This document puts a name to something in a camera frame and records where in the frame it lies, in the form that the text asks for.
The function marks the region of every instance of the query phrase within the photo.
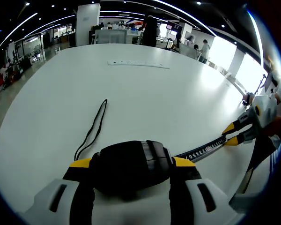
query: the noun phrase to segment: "ceiling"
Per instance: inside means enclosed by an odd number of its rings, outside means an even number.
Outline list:
[[[0,47],[0,54],[4,51],[1,50],[8,46],[12,41],[19,40],[23,38],[28,33],[50,23],[54,20],[75,15],[77,12],[78,5],[90,4],[91,0],[75,0],[75,1],[61,1],[61,0],[27,0],[29,5],[26,6],[26,1],[14,0],[8,4],[5,1],[0,1],[0,44],[6,38],[6,36],[16,28],[21,22],[26,20],[28,17],[37,13],[36,16],[32,17],[21,27],[19,27]],[[252,26],[252,22],[248,16],[245,8],[244,1],[222,1],[222,0],[204,0],[201,5],[197,4],[195,0],[164,0],[167,3],[176,6],[177,8],[189,13],[193,17],[200,20],[208,27],[217,28],[236,38],[241,39],[248,45],[253,47],[259,52],[258,43],[255,37],[255,32]],[[101,11],[125,11],[125,12],[135,12],[140,14],[150,13],[158,18],[164,20],[177,20],[177,22],[185,22],[186,19],[190,23],[198,27],[202,32],[211,34],[206,28],[204,28],[199,22],[193,20],[192,18],[186,16],[184,13],[177,11],[167,5],[164,5],[156,0],[133,0],[124,3],[122,0],[94,0],[95,3],[100,3]],[[119,15],[119,13],[101,13],[101,15]],[[141,15],[133,15],[132,17],[143,18]],[[57,23],[52,23],[42,29],[37,30],[40,32],[47,27],[53,26],[54,24],[61,23],[68,24],[72,23],[75,26],[76,19],[75,16],[58,21]],[[219,36],[223,36],[220,32],[215,32]]]

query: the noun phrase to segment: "round white table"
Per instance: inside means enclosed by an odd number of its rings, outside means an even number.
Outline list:
[[[108,66],[109,60],[170,69]],[[80,159],[131,140],[158,141],[176,155],[219,137],[244,112],[242,95],[223,75],[183,55],[122,44],[63,50],[21,89],[0,129],[0,193],[13,210],[27,210],[36,193],[63,177],[106,98],[101,133]],[[231,198],[253,146],[223,147],[197,168]]]

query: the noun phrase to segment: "yellow trim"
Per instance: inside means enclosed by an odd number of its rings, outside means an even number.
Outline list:
[[[255,107],[258,108],[258,110],[259,110],[259,115],[258,115],[257,113],[256,113],[256,114],[257,114],[258,116],[261,116],[261,110],[260,110],[259,106],[256,105]]]
[[[174,156],[174,159],[176,161],[176,166],[196,166],[195,163],[193,163],[192,161],[189,161],[188,159],[185,158],[179,158]]]
[[[70,167],[83,167],[83,168],[88,168],[89,167],[89,162],[92,158],[85,158],[81,160],[77,160],[73,162]]]
[[[230,123],[230,125],[227,126],[227,128],[223,131],[222,135],[225,134],[226,132],[232,130],[232,129],[234,129],[234,124]]]
[[[237,146],[238,145],[238,140],[237,137],[232,137],[229,139],[224,145],[229,145],[229,146]]]

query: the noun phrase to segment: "black strap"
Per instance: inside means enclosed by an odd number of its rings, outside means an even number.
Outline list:
[[[86,147],[84,147],[83,149],[81,149],[80,152],[79,152],[78,155],[77,155],[77,152],[78,152],[79,149],[85,144],[85,142],[86,142],[88,136],[89,136],[90,133],[92,132],[92,130],[93,130],[93,128],[94,128],[95,121],[97,120],[97,117],[98,117],[98,115],[99,115],[99,113],[100,113],[100,111],[101,111],[101,108],[102,108],[102,106],[104,105],[104,103],[105,103],[105,107],[104,107],[104,111],[103,111],[103,114],[102,114],[102,117],[101,117],[100,126],[99,126],[99,129],[98,129],[98,131],[97,131],[97,133],[96,133],[96,136],[95,136],[94,140],[93,140],[89,145],[87,145]],[[101,106],[100,106],[100,108],[99,108],[99,110],[98,110],[98,113],[97,113],[97,115],[96,115],[96,117],[95,117],[95,119],[94,119],[94,122],[93,122],[92,127],[90,128],[90,130],[89,130],[88,133],[86,134],[86,137],[85,137],[85,139],[84,139],[82,145],[80,145],[80,147],[79,147],[79,148],[77,149],[77,151],[75,152],[74,161],[78,160],[80,154],[81,154],[86,148],[88,148],[89,146],[91,146],[91,145],[95,142],[96,138],[99,136],[100,131],[101,131],[101,127],[102,127],[103,117],[104,117],[105,110],[106,110],[106,105],[107,105],[107,99],[105,99],[105,100],[102,102],[102,104],[101,104]]]

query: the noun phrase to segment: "ceiling light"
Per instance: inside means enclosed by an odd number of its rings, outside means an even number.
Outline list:
[[[121,17],[121,18],[130,18],[130,19],[135,19],[135,20],[144,20],[144,19],[135,18],[135,17],[129,17],[129,16],[117,16],[117,15],[101,15],[100,17]]]
[[[263,68],[263,48],[262,48],[260,33],[258,31],[258,27],[257,27],[257,24],[256,24],[256,21],[255,21],[254,17],[251,15],[251,13],[249,11],[248,11],[248,14],[249,14],[249,16],[252,20],[253,27],[254,27],[254,30],[255,30],[255,34],[256,34],[256,38],[257,38],[257,42],[258,42],[258,46],[259,46],[259,52],[260,52],[260,65]]]
[[[61,25],[61,23],[56,24],[56,25],[54,25],[54,26],[52,26],[52,27],[56,27],[56,26],[59,26],[59,25]]]
[[[34,39],[31,39],[29,42],[33,42],[33,41],[36,41],[37,40],[37,37],[34,38]]]
[[[49,24],[51,24],[51,23],[54,23],[54,22],[56,22],[56,21],[63,20],[63,19],[67,19],[67,18],[72,17],[72,16],[75,16],[75,15],[69,15],[69,16],[66,16],[66,17],[64,17],[64,18],[61,18],[61,19],[58,19],[58,20],[54,20],[54,21],[52,21],[52,22],[50,22],[50,23],[47,23],[47,24],[45,24],[45,25],[43,25],[43,26],[41,26],[41,27],[35,29],[34,31],[37,31],[38,29],[41,29],[41,28],[43,28],[43,27],[45,27],[45,26],[47,26],[47,25],[49,25]]]
[[[141,14],[141,13],[133,13],[133,12],[125,12],[125,11],[100,11],[100,13],[128,13],[128,14],[136,14],[136,15],[142,15],[142,16],[145,16],[145,14]],[[164,21],[164,22],[168,22],[166,20],[163,20],[161,18],[158,18],[158,17],[154,17],[155,19],[157,20],[161,20],[161,21]]]
[[[35,13],[35,14],[33,14],[32,16],[28,17],[26,20],[24,20],[22,23],[20,23],[20,25],[18,25],[16,28],[14,28],[13,31],[10,32],[9,35],[7,35],[6,38],[2,41],[2,43],[0,44],[0,47],[1,47],[1,45],[3,44],[3,42],[4,42],[5,40],[7,40],[8,37],[9,37],[12,33],[15,32],[16,29],[18,29],[20,26],[22,26],[25,22],[27,22],[29,19],[31,19],[32,17],[34,17],[36,14],[37,14],[37,13]]]
[[[198,20],[197,18],[193,17],[193,16],[190,15],[189,13],[187,13],[187,12],[185,12],[185,11],[183,11],[183,10],[181,10],[181,9],[177,8],[176,6],[173,6],[173,5],[169,4],[169,3],[166,3],[166,2],[163,2],[163,1],[160,1],[160,0],[153,0],[153,1],[157,1],[157,2],[159,2],[159,3],[161,3],[161,4],[164,4],[164,5],[168,6],[168,7],[171,7],[171,8],[173,8],[173,9],[175,9],[175,10],[177,10],[177,11],[179,11],[179,12],[185,14],[185,15],[187,15],[188,17],[192,18],[193,20],[195,20],[195,21],[197,21],[199,24],[201,24],[203,27],[205,27],[205,28],[206,28],[210,33],[212,33],[215,37],[217,37],[217,35],[216,35],[209,27],[207,27],[204,23],[202,23],[200,20]]]

